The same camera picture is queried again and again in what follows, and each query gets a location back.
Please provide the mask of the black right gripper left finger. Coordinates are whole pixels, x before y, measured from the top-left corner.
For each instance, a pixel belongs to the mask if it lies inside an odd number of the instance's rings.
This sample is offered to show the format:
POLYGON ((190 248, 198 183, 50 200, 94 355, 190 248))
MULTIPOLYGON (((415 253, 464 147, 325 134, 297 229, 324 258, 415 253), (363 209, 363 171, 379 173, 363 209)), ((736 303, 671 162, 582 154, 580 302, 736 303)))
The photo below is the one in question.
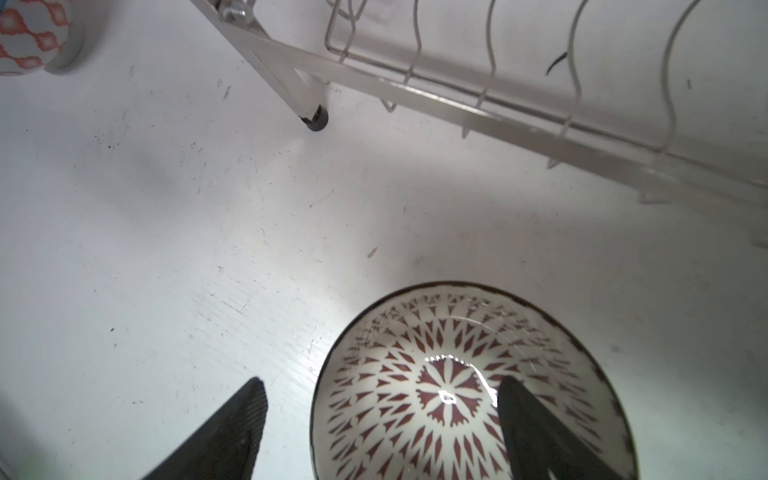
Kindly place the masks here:
POLYGON ((267 412, 264 383, 253 377, 145 479, 250 480, 267 412))

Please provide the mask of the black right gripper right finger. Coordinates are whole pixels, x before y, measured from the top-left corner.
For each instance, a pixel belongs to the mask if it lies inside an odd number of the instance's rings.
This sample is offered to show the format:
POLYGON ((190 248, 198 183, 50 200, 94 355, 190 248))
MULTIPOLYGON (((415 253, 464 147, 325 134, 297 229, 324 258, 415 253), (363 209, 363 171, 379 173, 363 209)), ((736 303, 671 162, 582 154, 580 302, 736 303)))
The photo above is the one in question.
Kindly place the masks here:
POLYGON ((497 412, 515 479, 618 479, 517 379, 502 379, 497 412))

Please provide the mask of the dark red pattern bowl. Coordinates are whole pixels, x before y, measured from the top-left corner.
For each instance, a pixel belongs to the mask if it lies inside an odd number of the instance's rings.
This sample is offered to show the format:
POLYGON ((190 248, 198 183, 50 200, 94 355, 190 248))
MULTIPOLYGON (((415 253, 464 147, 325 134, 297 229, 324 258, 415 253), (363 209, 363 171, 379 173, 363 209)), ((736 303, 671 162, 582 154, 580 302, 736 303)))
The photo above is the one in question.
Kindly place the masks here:
POLYGON ((604 370, 529 301, 460 281, 410 286, 361 312, 315 387, 318 479, 509 479, 497 412, 520 381, 620 477, 639 475, 628 420, 604 370))

